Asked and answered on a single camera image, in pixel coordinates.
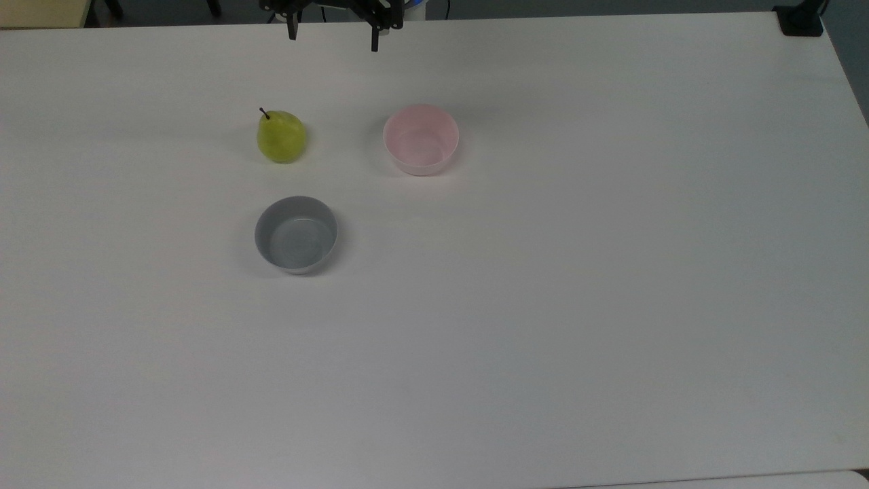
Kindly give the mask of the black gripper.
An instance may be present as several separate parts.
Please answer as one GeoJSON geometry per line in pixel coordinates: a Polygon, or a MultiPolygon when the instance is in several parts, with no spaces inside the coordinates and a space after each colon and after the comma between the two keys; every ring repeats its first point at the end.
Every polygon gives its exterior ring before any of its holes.
{"type": "Polygon", "coordinates": [[[311,3],[350,10],[371,26],[371,51],[378,52],[381,32],[403,28],[405,1],[260,1],[259,8],[286,20],[289,39],[296,40],[302,10],[311,3]]]}

